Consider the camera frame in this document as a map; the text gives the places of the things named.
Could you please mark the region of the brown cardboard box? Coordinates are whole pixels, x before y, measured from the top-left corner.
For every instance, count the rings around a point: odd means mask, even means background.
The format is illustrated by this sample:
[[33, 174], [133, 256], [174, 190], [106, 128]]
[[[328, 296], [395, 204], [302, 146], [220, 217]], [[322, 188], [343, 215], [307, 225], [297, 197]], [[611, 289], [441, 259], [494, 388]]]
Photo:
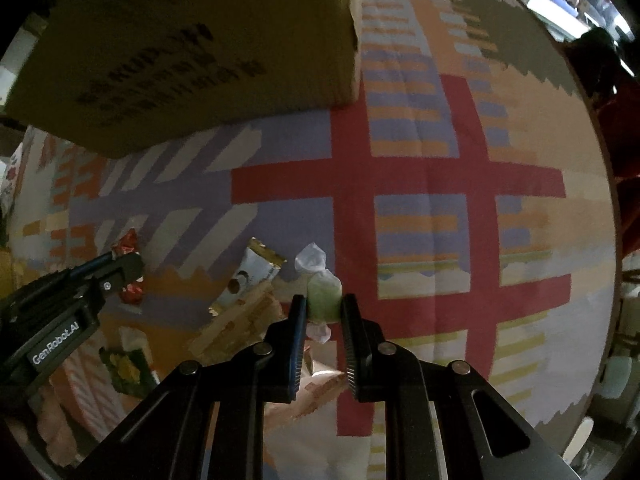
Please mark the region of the brown cardboard box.
[[111, 158], [359, 93], [361, 0], [1, 0], [1, 33], [35, 40], [2, 112]]

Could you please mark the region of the green candy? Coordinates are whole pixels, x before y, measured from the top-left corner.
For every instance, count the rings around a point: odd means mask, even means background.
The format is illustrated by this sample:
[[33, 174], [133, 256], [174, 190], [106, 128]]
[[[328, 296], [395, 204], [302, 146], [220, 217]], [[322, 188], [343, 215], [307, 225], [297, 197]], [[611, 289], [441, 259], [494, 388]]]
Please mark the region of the green candy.
[[295, 257], [294, 268], [306, 280], [306, 335], [325, 344], [332, 335], [331, 325], [340, 322], [342, 282], [328, 269], [326, 252], [316, 243], [308, 244]]

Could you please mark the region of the dark green chip packet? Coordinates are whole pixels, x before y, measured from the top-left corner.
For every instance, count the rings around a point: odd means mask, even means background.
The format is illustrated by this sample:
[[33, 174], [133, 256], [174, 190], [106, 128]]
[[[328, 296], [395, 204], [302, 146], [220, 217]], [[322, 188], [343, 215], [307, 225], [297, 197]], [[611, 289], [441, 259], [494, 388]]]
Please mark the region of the dark green chip packet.
[[99, 357], [110, 374], [115, 391], [143, 399], [159, 383], [148, 337], [142, 330], [119, 327], [120, 345], [99, 350]]

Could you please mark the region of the beige red biscuit packet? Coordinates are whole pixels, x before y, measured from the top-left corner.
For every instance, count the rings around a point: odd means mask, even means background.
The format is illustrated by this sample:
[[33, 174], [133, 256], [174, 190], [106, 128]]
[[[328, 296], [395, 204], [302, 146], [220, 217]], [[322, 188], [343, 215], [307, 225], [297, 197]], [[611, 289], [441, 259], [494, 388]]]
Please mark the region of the beige red biscuit packet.
[[203, 365], [229, 361], [251, 344], [262, 341], [268, 327], [285, 318], [270, 282], [262, 282], [213, 318], [189, 344]]
[[336, 400], [346, 389], [346, 374], [317, 361], [312, 354], [311, 345], [305, 344], [302, 378], [296, 397], [291, 403], [267, 403], [264, 429], [269, 432], [290, 426]]

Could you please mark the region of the white gold small packet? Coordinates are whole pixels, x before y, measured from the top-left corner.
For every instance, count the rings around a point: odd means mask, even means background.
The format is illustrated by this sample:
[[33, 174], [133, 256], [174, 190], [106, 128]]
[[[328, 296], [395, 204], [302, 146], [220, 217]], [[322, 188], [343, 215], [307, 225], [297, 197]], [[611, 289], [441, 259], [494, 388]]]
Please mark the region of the white gold small packet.
[[239, 266], [208, 310], [214, 318], [243, 298], [255, 286], [271, 282], [286, 263], [286, 258], [252, 237], [244, 250]]

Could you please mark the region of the colourful patterned tablecloth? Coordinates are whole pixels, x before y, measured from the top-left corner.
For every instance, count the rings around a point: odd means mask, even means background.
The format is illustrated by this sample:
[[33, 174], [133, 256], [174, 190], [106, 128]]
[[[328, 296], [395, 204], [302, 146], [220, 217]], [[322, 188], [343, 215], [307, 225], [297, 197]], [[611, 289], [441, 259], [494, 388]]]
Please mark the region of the colourful patterned tablecloth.
[[[518, 0], [361, 0], [348, 104], [232, 122], [111, 158], [24, 125], [4, 186], [1, 301], [129, 229], [140, 307], [30, 396], [1, 396], [6, 479], [571, 479], [563, 454], [611, 338], [612, 171], [558, 44]], [[285, 318], [229, 361], [189, 344], [255, 237]], [[310, 243], [381, 326], [380, 402], [288, 400], [295, 257]], [[148, 337], [160, 383], [115, 391], [99, 350]]]

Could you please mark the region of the gold red foil candy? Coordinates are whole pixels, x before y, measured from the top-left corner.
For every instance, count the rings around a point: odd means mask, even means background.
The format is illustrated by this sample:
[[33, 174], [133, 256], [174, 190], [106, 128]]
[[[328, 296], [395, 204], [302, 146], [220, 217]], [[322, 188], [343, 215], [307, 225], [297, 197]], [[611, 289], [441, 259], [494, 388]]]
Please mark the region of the gold red foil candy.
[[120, 301], [140, 307], [144, 298], [144, 264], [136, 230], [129, 229], [112, 245], [111, 250], [120, 274], [117, 280]]

